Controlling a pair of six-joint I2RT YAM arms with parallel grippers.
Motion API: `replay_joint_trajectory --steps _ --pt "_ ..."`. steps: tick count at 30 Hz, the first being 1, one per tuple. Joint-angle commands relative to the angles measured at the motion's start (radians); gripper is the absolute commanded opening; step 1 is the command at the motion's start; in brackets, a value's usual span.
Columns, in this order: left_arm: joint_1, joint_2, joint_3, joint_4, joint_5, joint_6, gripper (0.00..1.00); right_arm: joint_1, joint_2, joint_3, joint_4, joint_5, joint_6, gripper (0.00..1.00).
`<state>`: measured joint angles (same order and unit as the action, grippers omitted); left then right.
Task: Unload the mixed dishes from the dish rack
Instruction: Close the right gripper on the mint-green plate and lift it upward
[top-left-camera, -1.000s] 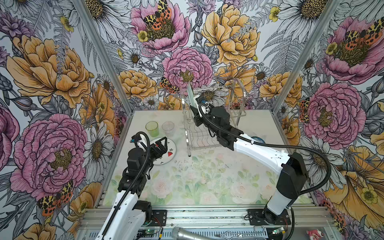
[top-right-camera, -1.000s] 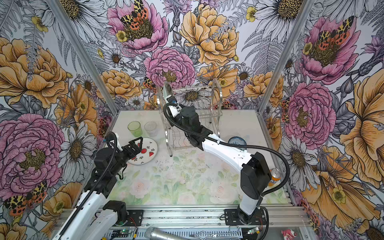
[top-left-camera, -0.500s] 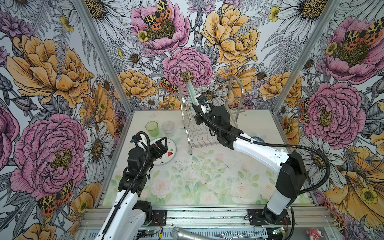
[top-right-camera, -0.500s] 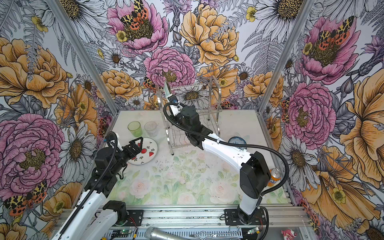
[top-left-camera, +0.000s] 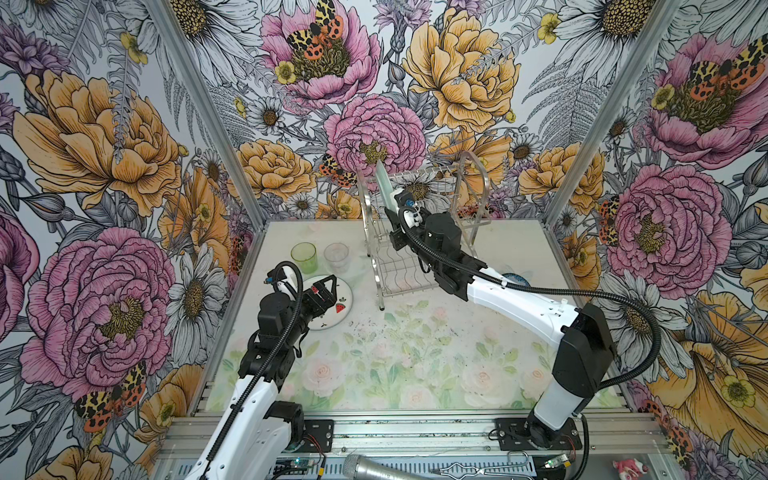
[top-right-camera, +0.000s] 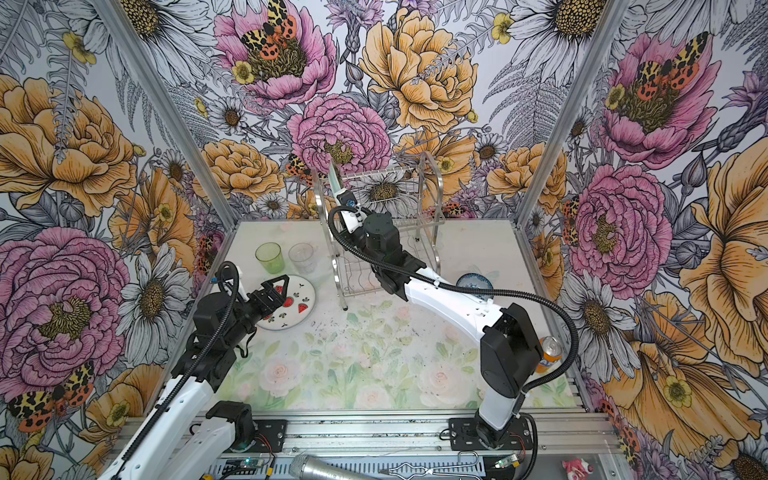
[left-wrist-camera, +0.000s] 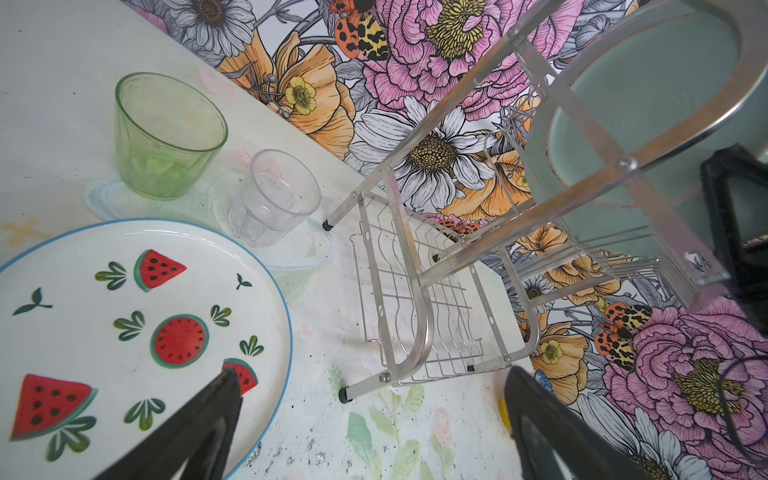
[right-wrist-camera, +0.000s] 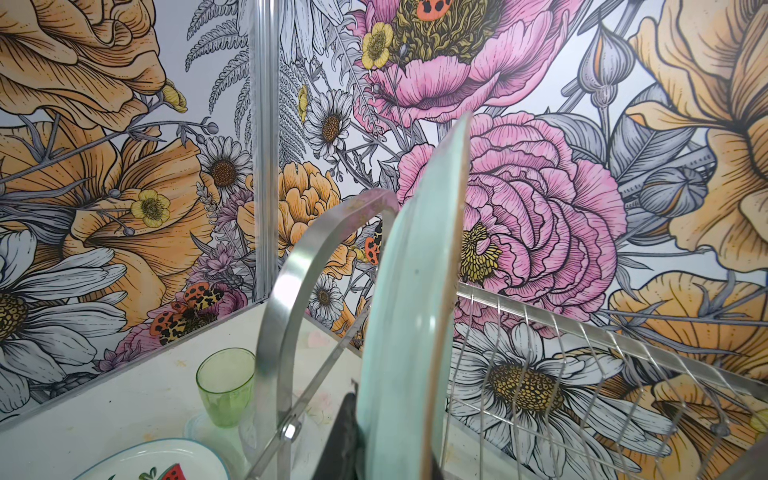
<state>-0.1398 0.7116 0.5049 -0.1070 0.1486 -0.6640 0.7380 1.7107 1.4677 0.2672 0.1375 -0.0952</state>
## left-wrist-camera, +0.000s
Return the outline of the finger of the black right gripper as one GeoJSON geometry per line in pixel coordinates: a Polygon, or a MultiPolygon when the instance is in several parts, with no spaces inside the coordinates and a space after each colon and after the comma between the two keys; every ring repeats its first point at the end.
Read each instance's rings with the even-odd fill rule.
{"type": "Polygon", "coordinates": [[[767,331],[767,243],[748,237],[739,225],[737,188],[744,180],[758,191],[767,189],[767,166],[742,145],[716,151],[700,165],[714,254],[729,278],[725,285],[750,323],[767,331]]]}

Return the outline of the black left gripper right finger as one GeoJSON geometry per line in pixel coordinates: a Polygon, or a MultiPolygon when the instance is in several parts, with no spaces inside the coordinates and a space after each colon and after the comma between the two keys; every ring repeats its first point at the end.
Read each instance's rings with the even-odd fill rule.
{"type": "Polygon", "coordinates": [[[645,479],[629,457],[598,436],[521,367],[509,370],[504,400],[525,479],[645,479]]]}

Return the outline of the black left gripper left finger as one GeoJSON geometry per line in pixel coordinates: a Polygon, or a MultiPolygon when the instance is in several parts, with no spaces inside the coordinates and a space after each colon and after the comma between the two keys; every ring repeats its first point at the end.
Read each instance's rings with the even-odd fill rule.
{"type": "Polygon", "coordinates": [[[241,404],[238,375],[226,368],[98,477],[222,479],[241,404]]]}

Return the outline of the yellow plastic bowl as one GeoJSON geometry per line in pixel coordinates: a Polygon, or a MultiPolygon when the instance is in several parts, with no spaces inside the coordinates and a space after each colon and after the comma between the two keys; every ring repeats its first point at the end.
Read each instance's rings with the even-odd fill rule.
{"type": "Polygon", "coordinates": [[[509,415],[509,412],[508,412],[506,400],[504,398],[501,398],[499,400],[499,412],[500,412],[500,416],[502,418],[502,421],[503,421],[503,424],[504,424],[505,428],[507,429],[507,431],[509,433],[512,433],[513,432],[513,428],[512,428],[512,425],[511,425],[511,420],[510,420],[510,415],[509,415]]]}

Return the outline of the white watermelon pattern plate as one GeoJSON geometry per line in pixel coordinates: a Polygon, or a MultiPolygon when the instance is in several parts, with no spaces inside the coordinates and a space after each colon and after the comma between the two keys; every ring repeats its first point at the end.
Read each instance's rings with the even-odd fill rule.
{"type": "Polygon", "coordinates": [[[1,269],[1,475],[94,478],[232,369],[231,478],[276,415],[292,354],[273,275],[222,234],[138,219],[45,241],[1,269]]]}

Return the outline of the teal rimmed plate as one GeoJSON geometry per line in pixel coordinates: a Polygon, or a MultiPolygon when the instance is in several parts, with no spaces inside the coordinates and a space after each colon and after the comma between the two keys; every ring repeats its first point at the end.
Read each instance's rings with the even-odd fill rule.
{"type": "MultiPolygon", "coordinates": [[[[727,82],[738,59],[730,26],[680,1],[653,1],[592,38],[565,68],[579,100],[625,153],[632,153],[696,113],[727,82]]],[[[666,160],[646,178],[707,247],[713,246],[700,166],[739,144],[767,158],[767,88],[710,136],[666,160]]],[[[579,125],[551,100],[537,108],[523,162],[534,199],[544,202],[604,163],[579,125]]],[[[582,244],[656,257],[661,246],[623,187],[566,214],[561,225],[582,244]]]]}

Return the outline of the clear pink glass tumbler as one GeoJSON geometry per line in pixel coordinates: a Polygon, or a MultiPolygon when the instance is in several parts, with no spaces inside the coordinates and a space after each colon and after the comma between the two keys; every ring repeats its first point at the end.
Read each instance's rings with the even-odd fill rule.
{"type": "Polygon", "coordinates": [[[236,191],[228,220],[235,238],[251,247],[276,244],[319,207],[320,186],[298,158],[277,149],[255,154],[236,191]]]}

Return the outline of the green glass tumbler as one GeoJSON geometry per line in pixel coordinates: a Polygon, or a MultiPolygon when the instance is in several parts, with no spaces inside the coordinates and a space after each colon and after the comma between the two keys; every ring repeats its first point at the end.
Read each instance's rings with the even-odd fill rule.
{"type": "Polygon", "coordinates": [[[173,77],[128,74],[118,81],[114,98],[117,170],[130,189],[146,197],[186,194],[228,139],[220,109],[173,77]]]}

